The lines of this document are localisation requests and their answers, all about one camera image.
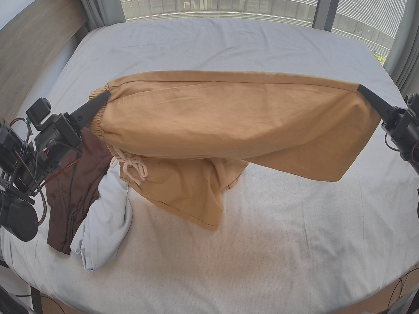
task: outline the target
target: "dark brown clothing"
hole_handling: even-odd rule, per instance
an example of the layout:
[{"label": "dark brown clothing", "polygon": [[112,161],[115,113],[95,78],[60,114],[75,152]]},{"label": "dark brown clothing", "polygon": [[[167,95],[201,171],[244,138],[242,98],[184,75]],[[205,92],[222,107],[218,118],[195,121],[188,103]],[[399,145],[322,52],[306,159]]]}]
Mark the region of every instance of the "dark brown clothing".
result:
[{"label": "dark brown clothing", "polygon": [[[81,151],[82,157],[75,165],[46,184],[46,198],[51,206],[46,242],[65,254],[70,254],[77,229],[90,205],[99,197],[99,182],[112,159],[106,144],[87,128],[83,128]],[[71,151],[61,162],[60,169],[77,157],[77,153]]]}]

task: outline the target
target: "bed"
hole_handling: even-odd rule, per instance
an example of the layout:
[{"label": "bed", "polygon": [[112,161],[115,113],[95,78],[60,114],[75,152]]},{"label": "bed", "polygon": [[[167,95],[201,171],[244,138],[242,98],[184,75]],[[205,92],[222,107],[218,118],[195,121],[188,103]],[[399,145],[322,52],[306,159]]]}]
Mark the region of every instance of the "bed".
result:
[{"label": "bed", "polygon": [[[379,61],[357,40],[260,20],[190,18],[96,29],[46,96],[71,112],[108,81],[154,70],[267,71],[363,84],[403,106]],[[19,113],[38,98],[29,93]],[[419,178],[378,127],[337,183],[250,164],[223,193],[216,232],[164,212],[129,189],[131,228],[117,258],[87,272],[75,254],[1,229],[9,267],[41,292],[89,313],[330,313],[417,263]],[[42,203],[36,197],[41,214]]]}]

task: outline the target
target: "drawstring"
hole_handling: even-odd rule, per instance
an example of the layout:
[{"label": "drawstring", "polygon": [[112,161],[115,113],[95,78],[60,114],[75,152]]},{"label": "drawstring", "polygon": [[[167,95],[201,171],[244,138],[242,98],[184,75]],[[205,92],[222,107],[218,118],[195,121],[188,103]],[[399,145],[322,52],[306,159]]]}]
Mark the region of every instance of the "drawstring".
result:
[{"label": "drawstring", "polygon": [[[118,153],[118,157],[113,157],[111,160],[111,164],[109,165],[111,169],[113,169],[119,162],[122,162],[124,165],[122,167],[123,172],[129,176],[129,178],[134,181],[137,185],[141,185],[141,181],[145,181],[145,178],[148,175],[147,167],[141,160],[140,156],[132,155],[129,152],[124,154],[120,149],[113,147],[115,151]],[[139,174],[139,178],[141,181],[139,181],[137,178],[134,178],[129,172],[128,172],[128,165],[131,165],[135,170],[137,170]]]}]

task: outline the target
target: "clothing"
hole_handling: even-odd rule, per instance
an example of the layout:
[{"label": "clothing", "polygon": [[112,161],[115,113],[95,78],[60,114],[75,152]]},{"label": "clothing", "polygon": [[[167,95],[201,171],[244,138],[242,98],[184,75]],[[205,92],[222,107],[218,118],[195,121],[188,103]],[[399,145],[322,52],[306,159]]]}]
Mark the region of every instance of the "clothing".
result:
[{"label": "clothing", "polygon": [[[70,254],[77,229],[90,205],[99,198],[98,186],[112,159],[106,144],[88,128],[83,128],[81,137],[81,159],[46,184],[46,199],[51,206],[46,242],[65,254]],[[78,157],[70,151],[62,160],[61,169]]]},{"label": "clothing", "polygon": [[139,194],[215,230],[221,190],[247,162],[317,181],[342,177],[380,122],[358,86],[285,73],[146,72],[92,92],[111,97],[90,128]]},{"label": "clothing", "polygon": [[108,169],[99,183],[99,198],[71,242],[71,251],[80,254],[85,270],[97,270],[114,260],[131,226],[128,184],[119,179],[119,170],[119,165]]}]

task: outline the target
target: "white wall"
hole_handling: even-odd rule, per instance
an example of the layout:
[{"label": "white wall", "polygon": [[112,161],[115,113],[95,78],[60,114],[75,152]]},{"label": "white wall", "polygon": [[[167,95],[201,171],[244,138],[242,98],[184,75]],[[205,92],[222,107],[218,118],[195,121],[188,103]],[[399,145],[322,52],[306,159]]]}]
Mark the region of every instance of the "white wall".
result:
[{"label": "white wall", "polygon": [[[13,19],[24,8],[30,5],[35,0],[0,0],[0,29],[3,28],[11,19]],[[36,81],[35,85],[29,91],[29,94],[24,100],[20,114],[24,114],[25,110],[39,97],[48,94],[58,79],[65,64],[73,54],[77,47],[76,40],[72,37],[63,50],[55,57],[55,59],[46,68],[44,73]],[[9,292],[19,292],[30,294],[30,287],[18,276],[14,275],[9,269],[0,269],[0,285],[2,285]],[[30,304],[30,298],[24,298],[27,304]]]}]

